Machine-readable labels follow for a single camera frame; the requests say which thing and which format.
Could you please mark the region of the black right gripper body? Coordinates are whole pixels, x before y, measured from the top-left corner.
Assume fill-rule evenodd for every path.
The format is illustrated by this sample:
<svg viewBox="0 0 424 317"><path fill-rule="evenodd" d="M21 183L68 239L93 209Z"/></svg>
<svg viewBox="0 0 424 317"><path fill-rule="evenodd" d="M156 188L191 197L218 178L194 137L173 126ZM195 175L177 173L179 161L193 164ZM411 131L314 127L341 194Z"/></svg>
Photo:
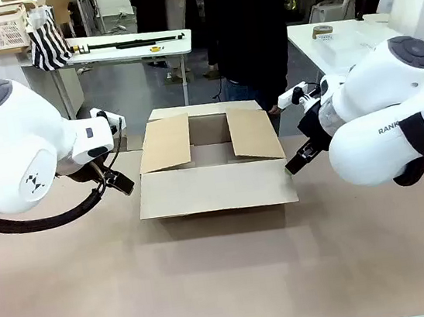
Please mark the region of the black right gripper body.
<svg viewBox="0 0 424 317"><path fill-rule="evenodd" d="M332 137L322 128L319 121L319 110L321 104L316 102L305 112L299 121L298 129L307 136L308 141L305 145L311 151L327 151Z"/></svg>

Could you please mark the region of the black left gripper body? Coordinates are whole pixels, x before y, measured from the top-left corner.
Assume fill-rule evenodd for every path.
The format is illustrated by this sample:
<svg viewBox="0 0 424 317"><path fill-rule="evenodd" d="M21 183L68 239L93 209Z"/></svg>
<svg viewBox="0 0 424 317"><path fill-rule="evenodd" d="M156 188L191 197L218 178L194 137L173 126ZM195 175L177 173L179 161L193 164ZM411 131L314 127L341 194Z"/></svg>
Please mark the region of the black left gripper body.
<svg viewBox="0 0 424 317"><path fill-rule="evenodd" d="M60 174L56 173L56 177L69 177L72 180L83 183L89 181L101 181L102 175L106 172L106 166L104 165L105 159L95 159L88 164L84 164L80 170L71 174Z"/></svg>

